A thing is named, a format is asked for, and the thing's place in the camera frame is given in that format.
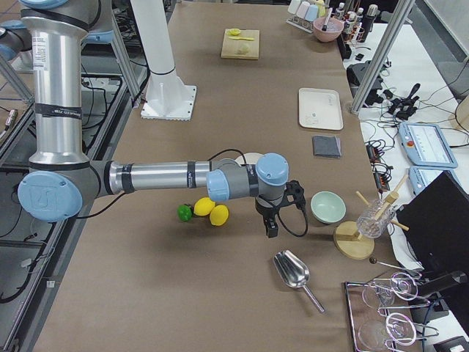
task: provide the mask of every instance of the scoop handle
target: scoop handle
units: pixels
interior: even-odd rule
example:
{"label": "scoop handle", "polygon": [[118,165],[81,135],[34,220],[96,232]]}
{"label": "scoop handle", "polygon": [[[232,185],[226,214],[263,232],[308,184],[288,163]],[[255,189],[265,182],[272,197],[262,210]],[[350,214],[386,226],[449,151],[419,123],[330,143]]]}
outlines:
{"label": "scoop handle", "polygon": [[324,313],[325,312],[325,309],[324,307],[321,305],[321,303],[317,300],[316,297],[314,297],[313,293],[311,292],[311,290],[309,290],[309,287],[304,285],[303,286],[303,289],[305,290],[306,292],[306,295],[309,297],[309,299],[311,299],[311,302],[313,302],[313,304],[316,306],[317,310],[320,311],[320,313]]}

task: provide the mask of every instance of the metal scoop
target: metal scoop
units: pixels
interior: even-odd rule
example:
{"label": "metal scoop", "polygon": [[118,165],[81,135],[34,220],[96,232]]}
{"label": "metal scoop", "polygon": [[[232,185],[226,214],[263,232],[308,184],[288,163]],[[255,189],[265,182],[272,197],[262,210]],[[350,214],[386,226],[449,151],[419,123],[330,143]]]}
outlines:
{"label": "metal scoop", "polygon": [[277,271],[287,286],[291,288],[302,287],[311,302],[314,303],[320,313],[324,313],[325,309],[321,303],[314,297],[306,283],[309,280],[309,269],[296,255],[286,250],[277,253],[273,257],[273,263],[276,265]]}

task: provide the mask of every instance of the green bowl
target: green bowl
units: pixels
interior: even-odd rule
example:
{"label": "green bowl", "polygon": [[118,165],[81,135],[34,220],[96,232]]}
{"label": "green bowl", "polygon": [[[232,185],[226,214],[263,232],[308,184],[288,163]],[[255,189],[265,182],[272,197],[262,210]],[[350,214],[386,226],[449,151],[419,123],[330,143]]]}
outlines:
{"label": "green bowl", "polygon": [[323,191],[316,193],[311,199],[311,210],[319,221],[333,224],[345,216],[345,203],[337,194]]}

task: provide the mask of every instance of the white desk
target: white desk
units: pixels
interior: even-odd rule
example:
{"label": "white desk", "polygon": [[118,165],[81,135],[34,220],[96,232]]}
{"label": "white desk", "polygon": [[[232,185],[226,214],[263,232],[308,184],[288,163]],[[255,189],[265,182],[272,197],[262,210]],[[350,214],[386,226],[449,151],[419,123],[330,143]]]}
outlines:
{"label": "white desk", "polygon": [[[374,25],[373,32],[369,34],[366,42],[360,43],[356,48],[352,48],[352,56],[350,59],[344,61],[344,65],[349,66],[351,64],[358,63],[358,61],[355,60],[356,54],[363,54],[365,56],[361,62],[371,59],[381,40],[385,28],[385,24],[376,23]],[[391,91],[396,95],[408,96],[413,85],[415,83],[420,83],[420,90],[416,94],[421,98],[421,100],[426,100],[434,91],[446,85],[410,25],[404,25],[402,27],[393,48],[389,52],[388,59],[391,61],[392,65],[388,70],[389,76],[383,77],[383,86],[391,89]],[[438,105],[452,97],[453,95],[448,87],[445,87],[436,92],[430,100],[426,101],[426,103]],[[454,111],[457,107],[457,102],[452,98],[441,104],[439,107],[447,111]],[[409,122],[440,122],[438,125],[441,128],[451,128],[451,123],[448,121],[448,118],[451,118],[454,115],[451,115],[444,110],[437,109],[435,107],[418,110],[409,119]],[[370,109],[361,109],[359,119],[363,122],[361,124],[361,129],[363,140],[365,142],[370,139],[384,139],[386,143],[392,143],[392,140],[382,130],[382,128],[377,127],[377,121],[381,114],[382,110],[380,104],[374,104]],[[393,136],[397,132],[397,129],[388,129],[388,132]],[[460,132],[443,129],[443,133],[450,145],[466,143],[466,136]],[[385,152],[385,155],[383,156],[387,165],[392,165],[394,167],[394,170],[392,170],[392,180],[389,185],[391,189],[394,188],[402,176],[407,173],[408,168],[412,165],[401,146],[399,137],[396,136],[395,140],[395,148]],[[452,149],[452,151],[459,164],[455,170],[456,175],[464,190],[469,192],[469,147],[456,148]],[[412,200],[414,194],[409,181],[400,188],[399,195],[400,197],[397,201],[399,205],[409,203]],[[396,228],[391,239],[393,241],[394,253],[397,260],[408,268],[415,268],[418,264],[415,263],[412,260],[412,257],[408,254],[407,242],[403,232],[399,228]],[[440,329],[440,335],[428,340],[426,351],[434,351],[434,348],[431,346],[432,344],[447,340],[454,336],[462,335],[468,340],[467,334],[462,330],[451,312],[449,316],[434,320],[430,325]]]}

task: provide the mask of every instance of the cutting board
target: cutting board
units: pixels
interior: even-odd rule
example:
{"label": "cutting board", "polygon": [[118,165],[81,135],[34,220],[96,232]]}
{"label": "cutting board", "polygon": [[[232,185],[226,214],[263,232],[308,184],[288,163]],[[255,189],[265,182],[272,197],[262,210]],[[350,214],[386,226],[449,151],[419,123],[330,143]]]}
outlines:
{"label": "cutting board", "polygon": [[259,30],[242,29],[237,37],[252,37],[254,41],[233,40],[228,38],[228,29],[225,29],[223,46],[221,47],[222,59],[259,59]]}

